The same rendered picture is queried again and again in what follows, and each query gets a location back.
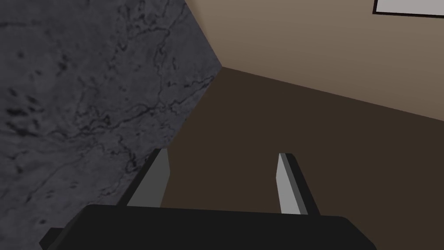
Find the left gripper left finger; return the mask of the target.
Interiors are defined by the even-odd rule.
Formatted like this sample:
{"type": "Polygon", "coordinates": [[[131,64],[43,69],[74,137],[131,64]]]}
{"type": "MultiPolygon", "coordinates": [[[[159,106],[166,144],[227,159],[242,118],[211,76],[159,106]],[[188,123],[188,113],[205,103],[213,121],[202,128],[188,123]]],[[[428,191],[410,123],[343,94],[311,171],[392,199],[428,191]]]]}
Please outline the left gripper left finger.
{"type": "Polygon", "coordinates": [[[156,148],[149,155],[117,206],[160,207],[170,177],[166,148],[156,148]]]}

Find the black-framed white picture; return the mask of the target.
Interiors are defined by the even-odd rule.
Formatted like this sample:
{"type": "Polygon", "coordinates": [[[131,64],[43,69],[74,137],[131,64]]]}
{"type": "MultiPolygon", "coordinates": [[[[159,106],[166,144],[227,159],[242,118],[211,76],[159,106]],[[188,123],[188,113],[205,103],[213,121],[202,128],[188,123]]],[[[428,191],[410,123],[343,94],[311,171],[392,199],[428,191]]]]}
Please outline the black-framed white picture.
{"type": "Polygon", "coordinates": [[[372,13],[444,19],[444,0],[374,0],[372,13]]]}

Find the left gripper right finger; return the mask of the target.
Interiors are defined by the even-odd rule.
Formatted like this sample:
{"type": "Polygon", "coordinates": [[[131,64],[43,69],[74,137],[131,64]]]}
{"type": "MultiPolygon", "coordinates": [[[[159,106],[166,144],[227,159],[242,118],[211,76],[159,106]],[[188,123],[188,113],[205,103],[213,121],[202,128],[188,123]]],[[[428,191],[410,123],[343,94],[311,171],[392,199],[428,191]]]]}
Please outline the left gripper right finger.
{"type": "Polygon", "coordinates": [[[307,181],[293,154],[279,154],[276,183],[281,213],[320,215],[307,181]]]}

